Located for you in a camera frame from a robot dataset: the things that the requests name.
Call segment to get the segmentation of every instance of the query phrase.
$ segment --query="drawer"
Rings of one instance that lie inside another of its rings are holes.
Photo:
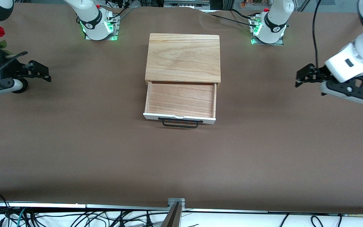
[[[213,124],[216,120],[216,86],[215,83],[149,81],[144,116],[153,120]]]

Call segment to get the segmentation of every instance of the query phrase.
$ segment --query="black drawer handle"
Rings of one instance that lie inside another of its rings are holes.
[[[177,128],[197,128],[199,126],[199,123],[202,123],[203,122],[203,121],[184,120],[184,119],[173,119],[173,118],[158,118],[158,120],[162,120],[163,126],[167,126],[167,127],[177,127]],[[195,123],[196,125],[169,125],[169,124],[166,124],[164,121],[169,121],[169,122],[188,122],[188,123]]]

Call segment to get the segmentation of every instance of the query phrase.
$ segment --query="black rubber wheel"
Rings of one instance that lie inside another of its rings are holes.
[[[25,80],[25,79],[23,79],[23,78],[18,79],[18,80],[19,80],[20,82],[22,82],[23,87],[22,87],[21,89],[19,89],[19,90],[13,91],[12,93],[15,93],[15,94],[22,93],[22,92],[26,91],[27,86],[29,85],[29,84],[27,83],[27,80]]]

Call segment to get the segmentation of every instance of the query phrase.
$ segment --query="teal cable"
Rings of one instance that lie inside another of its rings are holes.
[[[23,212],[25,211],[26,207],[22,209],[22,211],[19,214],[18,222],[16,223],[16,227],[19,227],[20,225],[20,219],[22,218]]]

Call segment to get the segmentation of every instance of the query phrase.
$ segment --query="brown tabletop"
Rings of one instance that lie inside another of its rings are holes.
[[[230,12],[214,14],[232,16]],[[189,8],[134,9],[117,41],[84,40],[67,5],[16,4],[7,49],[49,67],[0,95],[0,193],[8,200],[363,213],[363,105],[295,88],[314,63],[310,13],[292,14],[284,46],[250,43],[245,26]],[[320,13],[321,64],[363,28]],[[146,120],[150,33],[220,35],[216,123]]]

